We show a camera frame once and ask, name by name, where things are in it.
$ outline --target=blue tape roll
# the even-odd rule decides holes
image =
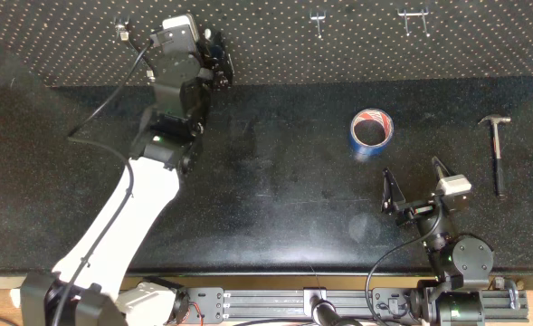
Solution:
[[[376,145],[367,145],[360,141],[355,135],[355,126],[364,120],[374,120],[381,124],[385,131],[385,140]],[[379,109],[366,109],[360,111],[350,123],[350,145],[359,155],[373,156],[377,155],[385,149],[386,144],[389,143],[393,137],[393,120],[384,111]]]

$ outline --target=hammer handle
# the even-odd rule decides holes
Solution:
[[[505,198],[505,183],[503,181],[503,166],[501,165],[501,158],[495,159],[495,185],[497,196],[500,199]]]

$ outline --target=perforated board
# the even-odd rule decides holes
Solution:
[[[397,9],[409,13],[410,34]],[[311,14],[324,14],[318,38]],[[0,39],[50,86],[111,85],[170,15],[223,31],[236,84],[533,75],[533,0],[0,0]],[[148,54],[155,62],[160,51]],[[130,84],[147,84],[140,68]]]

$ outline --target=roll of tape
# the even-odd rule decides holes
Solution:
[[[368,145],[362,142],[355,134],[355,126],[365,120],[374,120],[378,122],[385,131],[385,139],[376,144]],[[377,155],[385,149],[386,144],[389,143],[393,137],[393,120],[384,111],[379,109],[366,109],[360,111],[350,123],[350,144],[355,152],[363,156]]]

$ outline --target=circular joint cover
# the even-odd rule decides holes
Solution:
[[[455,245],[452,260],[455,268],[465,278],[478,278],[491,272],[493,252],[480,239],[468,237]]]

